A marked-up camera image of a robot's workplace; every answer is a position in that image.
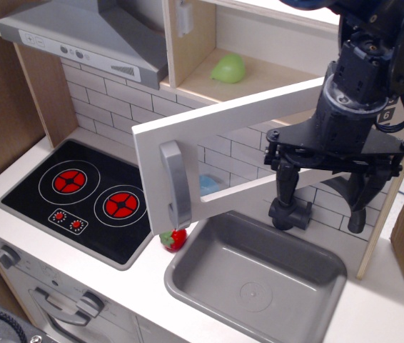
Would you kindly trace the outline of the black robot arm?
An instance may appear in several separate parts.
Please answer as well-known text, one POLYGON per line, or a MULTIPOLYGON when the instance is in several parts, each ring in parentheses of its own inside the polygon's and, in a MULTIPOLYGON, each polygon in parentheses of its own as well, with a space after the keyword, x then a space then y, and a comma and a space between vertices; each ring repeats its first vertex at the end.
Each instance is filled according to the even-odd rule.
POLYGON ((400 174, 404 120, 384 125, 388 102, 404 108, 404 1, 291 1, 301 10, 327 8, 340 17, 339 55, 328 65, 315 113, 270 130, 266 163, 276 171, 273 217, 302 214, 294 199, 302 168, 349 173, 346 191, 358 212, 400 174))

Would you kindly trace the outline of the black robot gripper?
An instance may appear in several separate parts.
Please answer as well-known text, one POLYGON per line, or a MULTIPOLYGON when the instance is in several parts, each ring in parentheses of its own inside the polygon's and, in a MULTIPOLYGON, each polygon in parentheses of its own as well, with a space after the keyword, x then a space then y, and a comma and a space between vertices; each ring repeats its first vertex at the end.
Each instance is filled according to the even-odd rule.
POLYGON ((264 163, 277 170, 277 202, 282 209, 296 207, 294 192, 300 168, 352 172, 348 205, 353 212, 363 210, 377 196, 389 174, 396 177, 403 170, 404 141, 375 128, 388 98, 359 103, 340 90, 335 83, 337 73, 333 61, 309 119, 266 134, 264 163))

